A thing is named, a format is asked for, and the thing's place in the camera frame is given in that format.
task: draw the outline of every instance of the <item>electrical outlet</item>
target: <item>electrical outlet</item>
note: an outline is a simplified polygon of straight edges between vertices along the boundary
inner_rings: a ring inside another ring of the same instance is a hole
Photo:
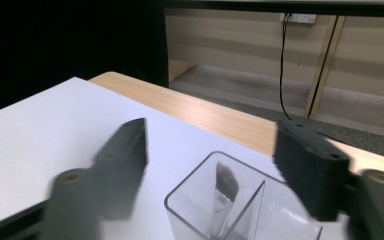
[[[316,22],[316,14],[297,14],[297,23],[309,23]]]
[[[289,13],[288,22],[290,23],[306,23],[314,24],[316,22],[316,14],[301,14],[301,13]],[[285,19],[285,13],[280,14],[280,21]]]
[[[290,16],[289,16],[289,19],[288,19],[288,22],[297,22],[297,15],[298,14],[296,14],[296,13],[289,13],[289,14],[291,14]],[[285,19],[285,13],[281,13],[280,14],[280,21],[281,22],[283,22],[283,20]]]

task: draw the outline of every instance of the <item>floor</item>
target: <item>floor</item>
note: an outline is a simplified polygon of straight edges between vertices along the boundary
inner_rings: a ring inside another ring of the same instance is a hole
[[[277,78],[197,65],[173,80],[170,88],[269,120],[286,119]],[[303,116],[309,91],[309,84],[283,81],[283,102],[292,120],[384,155],[384,97],[326,88],[318,114],[307,119]]]

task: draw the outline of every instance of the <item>black cable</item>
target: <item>black cable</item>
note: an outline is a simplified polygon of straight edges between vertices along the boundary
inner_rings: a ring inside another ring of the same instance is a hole
[[[289,13],[285,13],[283,16],[283,27],[282,27],[282,54],[280,55],[280,84],[279,84],[279,94],[280,94],[280,105],[282,106],[283,113],[289,120],[292,120],[288,113],[285,110],[285,106],[283,105],[283,94],[282,94],[282,82],[283,82],[283,52],[285,50],[285,39],[286,39],[286,28],[289,22]]]

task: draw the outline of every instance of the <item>small object in container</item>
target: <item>small object in container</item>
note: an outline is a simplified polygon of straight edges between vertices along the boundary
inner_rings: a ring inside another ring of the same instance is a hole
[[[217,163],[213,221],[211,226],[211,236],[213,239],[223,238],[227,219],[238,191],[238,181],[232,170],[221,163]]]

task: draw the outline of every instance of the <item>clear plastic container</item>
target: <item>clear plastic container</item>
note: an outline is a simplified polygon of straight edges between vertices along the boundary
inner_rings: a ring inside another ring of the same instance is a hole
[[[228,167],[238,193],[223,217],[222,237],[214,237],[217,164]],[[318,239],[321,226],[308,217],[282,182],[222,152],[211,153],[165,199],[176,240]]]

